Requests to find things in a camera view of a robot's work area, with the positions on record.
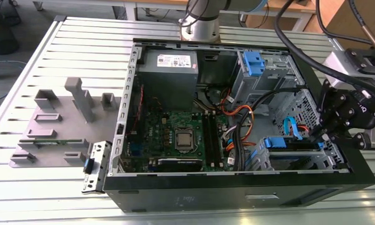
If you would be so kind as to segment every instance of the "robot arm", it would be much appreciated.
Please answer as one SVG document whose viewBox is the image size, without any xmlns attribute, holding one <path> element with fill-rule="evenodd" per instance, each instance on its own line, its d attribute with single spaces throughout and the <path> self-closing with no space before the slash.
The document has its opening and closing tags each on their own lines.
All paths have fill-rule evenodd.
<svg viewBox="0 0 375 225">
<path fill-rule="evenodd" d="M 218 39 L 220 10 L 252 12 L 266 0 L 189 0 L 186 15 L 178 20 L 181 37 L 188 41 L 214 42 Z"/>
</svg>

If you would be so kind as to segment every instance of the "red wire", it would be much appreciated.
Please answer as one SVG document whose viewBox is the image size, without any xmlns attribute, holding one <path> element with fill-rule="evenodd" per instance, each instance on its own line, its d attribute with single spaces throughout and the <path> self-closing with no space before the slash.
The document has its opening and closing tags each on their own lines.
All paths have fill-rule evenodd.
<svg viewBox="0 0 375 225">
<path fill-rule="evenodd" d="M 130 132 L 126 133 L 126 135 L 129 135 L 131 133 L 131 131 L 134 130 L 134 128 L 135 128 L 137 119 L 138 119 L 139 113 L 141 113 L 141 106 L 142 106 L 142 85 L 139 87 L 139 103 L 138 103 L 138 109 L 137 109 L 135 118 L 134 118 L 134 122 L 133 122 L 133 127 L 130 129 Z"/>
</svg>

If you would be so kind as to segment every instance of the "metal bracket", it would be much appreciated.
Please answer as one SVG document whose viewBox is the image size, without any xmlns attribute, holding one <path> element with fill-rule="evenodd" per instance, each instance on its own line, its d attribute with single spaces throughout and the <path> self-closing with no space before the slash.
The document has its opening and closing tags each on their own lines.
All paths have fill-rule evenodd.
<svg viewBox="0 0 375 225">
<path fill-rule="evenodd" d="M 83 172 L 86 173 L 82 194 L 102 194 L 103 178 L 111 144 L 106 141 L 93 144 L 91 153 L 85 161 Z"/>
</svg>

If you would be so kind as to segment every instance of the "motherboard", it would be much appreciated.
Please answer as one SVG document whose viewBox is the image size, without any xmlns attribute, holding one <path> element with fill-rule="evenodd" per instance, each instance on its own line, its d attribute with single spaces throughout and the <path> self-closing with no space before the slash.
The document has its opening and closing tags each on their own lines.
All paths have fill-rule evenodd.
<svg viewBox="0 0 375 225">
<path fill-rule="evenodd" d="M 135 173 L 229 170 L 220 141 L 224 115 L 147 112 L 142 121 L 142 140 L 127 143 L 123 167 Z"/>
</svg>

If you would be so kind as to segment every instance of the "aluminum workbench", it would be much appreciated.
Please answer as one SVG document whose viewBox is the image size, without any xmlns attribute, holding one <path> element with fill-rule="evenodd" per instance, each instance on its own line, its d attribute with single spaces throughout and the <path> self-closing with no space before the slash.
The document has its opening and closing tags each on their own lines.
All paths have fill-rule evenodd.
<svg viewBox="0 0 375 225">
<path fill-rule="evenodd" d="M 318 62 L 332 50 L 317 34 L 285 32 L 293 43 Z M 122 213 L 106 195 L 81 195 L 81 167 L 18 168 L 7 166 L 27 125 L 38 89 L 62 88 L 69 76 L 79 77 L 91 96 L 121 95 L 131 38 L 178 39 L 170 23 L 131 22 L 67 17 L 53 22 L 26 67 L 0 107 L 0 222 L 99 219 L 113 224 L 375 224 L 375 185 L 346 192 L 305 208 Z M 222 43 L 282 46 L 270 30 L 220 27 Z M 375 152 L 364 152 L 375 173 Z"/>
</svg>

